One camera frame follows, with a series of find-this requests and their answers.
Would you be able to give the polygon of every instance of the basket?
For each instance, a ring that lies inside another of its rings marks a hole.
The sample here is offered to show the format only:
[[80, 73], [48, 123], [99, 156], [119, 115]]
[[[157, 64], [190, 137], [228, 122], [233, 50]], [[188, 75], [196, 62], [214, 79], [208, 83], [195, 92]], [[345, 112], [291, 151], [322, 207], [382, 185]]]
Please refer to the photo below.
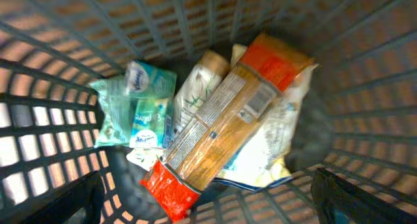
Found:
[[0, 0], [0, 219], [99, 171], [102, 222], [170, 223], [126, 148], [93, 148], [103, 116], [87, 84], [136, 57], [193, 63], [259, 31], [322, 65], [287, 158], [298, 172], [222, 193], [182, 223], [318, 223], [318, 167], [417, 215], [416, 11], [417, 0]]

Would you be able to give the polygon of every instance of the red package end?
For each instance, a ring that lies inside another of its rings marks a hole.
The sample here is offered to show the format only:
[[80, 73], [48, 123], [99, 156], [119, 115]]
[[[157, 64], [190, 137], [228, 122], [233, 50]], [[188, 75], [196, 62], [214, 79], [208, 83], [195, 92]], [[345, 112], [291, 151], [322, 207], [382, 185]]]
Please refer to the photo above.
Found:
[[158, 201], [173, 222], [184, 219], [199, 193], [183, 184], [160, 160], [139, 182]]
[[285, 91], [297, 75], [291, 63], [262, 44], [251, 44], [239, 61], [252, 67], [280, 91]]

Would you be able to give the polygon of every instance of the barcode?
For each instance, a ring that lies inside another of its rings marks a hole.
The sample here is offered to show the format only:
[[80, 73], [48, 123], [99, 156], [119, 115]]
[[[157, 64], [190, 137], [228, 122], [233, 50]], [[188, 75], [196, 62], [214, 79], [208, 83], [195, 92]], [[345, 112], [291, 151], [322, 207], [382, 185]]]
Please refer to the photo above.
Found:
[[261, 116], [268, 104], [275, 98], [276, 91], [265, 83], [261, 83], [258, 89], [244, 106], [255, 117]]

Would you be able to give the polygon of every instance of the laundry basket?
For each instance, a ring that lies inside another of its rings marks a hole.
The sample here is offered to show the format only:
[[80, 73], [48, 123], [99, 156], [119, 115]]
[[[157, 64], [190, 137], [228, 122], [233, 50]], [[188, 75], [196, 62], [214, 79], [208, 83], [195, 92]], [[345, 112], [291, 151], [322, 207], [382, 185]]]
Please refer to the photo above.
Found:
[[169, 223], [126, 148], [93, 148], [102, 112], [87, 84], [134, 57], [192, 63], [259, 31], [321, 64], [287, 158], [298, 172], [183, 223], [318, 223], [318, 167], [417, 215], [416, 12], [417, 0], [0, 0], [0, 217], [99, 171], [102, 222]]

